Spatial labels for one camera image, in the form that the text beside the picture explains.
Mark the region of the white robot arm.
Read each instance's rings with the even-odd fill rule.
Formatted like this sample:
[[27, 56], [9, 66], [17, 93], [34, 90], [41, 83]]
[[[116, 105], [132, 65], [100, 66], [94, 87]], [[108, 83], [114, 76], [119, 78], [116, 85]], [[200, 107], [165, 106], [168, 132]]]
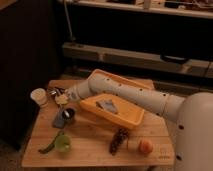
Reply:
[[99, 94], [117, 95], [178, 126], [174, 171], [213, 171], [213, 93], [186, 98], [138, 85], [133, 80], [95, 70], [64, 90], [66, 102], [83, 102]]

